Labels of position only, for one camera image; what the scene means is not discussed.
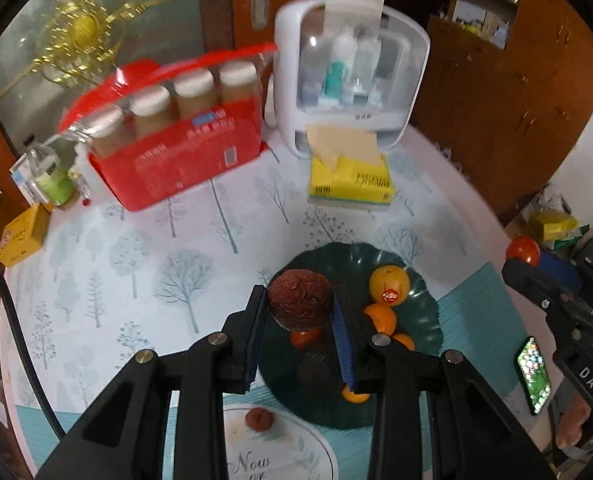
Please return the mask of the person's right hand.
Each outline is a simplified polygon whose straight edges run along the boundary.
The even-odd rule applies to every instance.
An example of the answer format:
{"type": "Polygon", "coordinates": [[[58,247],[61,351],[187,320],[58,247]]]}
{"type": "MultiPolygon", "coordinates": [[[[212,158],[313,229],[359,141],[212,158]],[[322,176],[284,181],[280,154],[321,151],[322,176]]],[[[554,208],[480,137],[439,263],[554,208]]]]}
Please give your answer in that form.
{"type": "Polygon", "coordinates": [[[565,414],[561,416],[556,430],[555,442],[559,448],[576,446],[581,440],[582,426],[589,419],[592,408],[581,394],[576,394],[565,414]]]}

